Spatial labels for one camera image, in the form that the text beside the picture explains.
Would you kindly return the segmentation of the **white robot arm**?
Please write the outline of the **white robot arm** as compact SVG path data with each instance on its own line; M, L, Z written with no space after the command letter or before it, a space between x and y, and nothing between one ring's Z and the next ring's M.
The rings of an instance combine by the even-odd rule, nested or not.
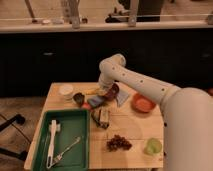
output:
M213 171L213 97L125 68L115 54L99 64L99 85L119 81L159 105L164 122L164 171Z

